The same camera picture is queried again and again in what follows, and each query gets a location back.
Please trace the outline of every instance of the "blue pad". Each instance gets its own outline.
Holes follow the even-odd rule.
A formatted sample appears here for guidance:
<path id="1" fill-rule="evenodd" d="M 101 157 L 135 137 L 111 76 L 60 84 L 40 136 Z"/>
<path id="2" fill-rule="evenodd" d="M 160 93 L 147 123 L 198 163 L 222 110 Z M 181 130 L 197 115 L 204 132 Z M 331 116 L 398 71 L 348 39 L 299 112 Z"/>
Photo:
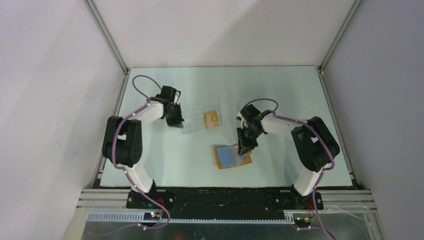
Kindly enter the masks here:
<path id="1" fill-rule="evenodd" d="M 218 153 L 219 163 L 222 168 L 234 167 L 236 165 L 236 160 L 230 146 L 219 147 L 216 149 L 216 152 Z"/>

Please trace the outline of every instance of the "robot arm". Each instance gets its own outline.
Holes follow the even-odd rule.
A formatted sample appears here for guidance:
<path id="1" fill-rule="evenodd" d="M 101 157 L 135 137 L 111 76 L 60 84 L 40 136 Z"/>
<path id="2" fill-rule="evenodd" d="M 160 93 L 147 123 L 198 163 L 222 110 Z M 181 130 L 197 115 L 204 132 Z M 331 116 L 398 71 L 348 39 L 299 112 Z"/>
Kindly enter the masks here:
<path id="1" fill-rule="evenodd" d="M 294 189 L 302 197 L 308 196 L 317 182 L 324 168 L 331 162 L 327 152 L 320 142 L 314 142 L 314 134 L 300 123 L 278 118 L 271 110 L 260 112 L 252 104 L 244 107 L 237 119 L 241 120 L 241 127 L 237 128 L 238 154 L 244 155 L 258 147 L 257 138 L 261 134 L 275 133 L 291 137 L 297 149 L 303 168 L 294 183 Z M 325 145 L 331 152 L 333 158 L 340 153 L 339 145 L 331 135 L 323 120 L 313 117 L 302 120 L 312 126 L 313 129 L 324 140 Z"/>
<path id="2" fill-rule="evenodd" d="M 145 193 L 156 188 L 153 179 L 149 177 L 144 166 L 138 163 L 143 153 L 142 125 L 146 126 L 156 119 L 165 118 L 169 127 L 182 128 L 184 119 L 178 102 L 180 95 L 177 95 L 177 93 L 181 94 L 171 86 L 163 86 L 160 94 L 151 97 L 139 112 L 133 114 L 123 123 L 119 131 L 119 136 L 125 135 L 125 139 L 121 137 L 116 142 L 116 164 L 120 168 L 124 168 L 124 172 L 130 176 L 133 181 L 131 189 L 134 191 L 137 191 L 134 185 Z M 112 159 L 115 133 L 123 120 L 119 116 L 111 116 L 107 120 L 102 155 L 109 160 Z"/>

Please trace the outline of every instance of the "white table surface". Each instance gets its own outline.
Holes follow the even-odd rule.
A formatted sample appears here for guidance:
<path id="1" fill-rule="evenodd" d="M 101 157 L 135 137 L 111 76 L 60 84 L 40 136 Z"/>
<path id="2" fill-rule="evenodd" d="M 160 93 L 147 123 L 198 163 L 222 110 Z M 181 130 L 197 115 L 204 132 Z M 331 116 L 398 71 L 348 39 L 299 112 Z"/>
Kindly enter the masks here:
<path id="1" fill-rule="evenodd" d="M 219 128 L 182 134 L 159 119 L 142 126 L 143 153 L 140 162 L 158 186 L 163 187 L 279 187 L 290 186 L 297 179 L 302 163 L 291 138 L 261 135 L 259 147 L 252 152 L 252 163 L 219 170 L 215 145 L 237 143 L 237 112 L 248 101 L 272 98 L 279 102 L 279 115 L 310 119 L 321 117 L 330 132 L 336 130 L 314 66 L 238 66 L 133 68 L 126 86 L 120 116 L 126 116 L 146 101 L 132 86 L 135 75 L 147 75 L 161 85 L 181 91 L 182 111 L 219 105 L 222 124 Z M 136 85 L 148 96 L 159 89 L 150 80 L 138 78 Z M 274 103 L 254 103 L 261 112 L 274 109 Z M 106 162 L 100 185 L 129 187 L 121 170 Z M 335 168 L 326 172 L 320 186 L 351 186 L 342 153 L 335 158 Z"/>

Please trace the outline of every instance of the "white wall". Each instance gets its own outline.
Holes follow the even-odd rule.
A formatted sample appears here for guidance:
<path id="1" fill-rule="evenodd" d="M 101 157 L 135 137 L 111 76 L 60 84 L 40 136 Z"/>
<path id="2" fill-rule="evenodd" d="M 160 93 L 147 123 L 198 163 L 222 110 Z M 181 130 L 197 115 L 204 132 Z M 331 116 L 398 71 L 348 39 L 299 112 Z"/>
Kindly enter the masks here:
<path id="1" fill-rule="evenodd" d="M 325 70 L 389 239 L 423 239 L 424 4 L 364 1 Z"/>
<path id="2" fill-rule="evenodd" d="M 319 65 L 353 0 L 96 0 L 129 67 Z"/>
<path id="3" fill-rule="evenodd" d="M 1 239 L 60 239 L 123 74 L 82 0 L 0 2 Z"/>

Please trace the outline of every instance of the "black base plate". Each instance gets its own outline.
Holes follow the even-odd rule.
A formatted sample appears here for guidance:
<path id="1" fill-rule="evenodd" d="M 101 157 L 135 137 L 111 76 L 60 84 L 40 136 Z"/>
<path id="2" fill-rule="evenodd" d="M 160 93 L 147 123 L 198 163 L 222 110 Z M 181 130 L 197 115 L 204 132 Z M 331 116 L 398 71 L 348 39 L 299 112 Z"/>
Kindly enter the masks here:
<path id="1" fill-rule="evenodd" d="M 307 210 L 312 201 L 310 197 L 310 200 L 299 204 L 293 193 L 280 191 L 277 187 L 161 187 L 156 194 L 173 219 L 283 220 L 284 210 Z M 317 192 L 315 197 L 318 210 L 322 210 L 321 194 Z M 131 191 L 129 198 L 128 209 L 158 209 L 137 192 Z"/>

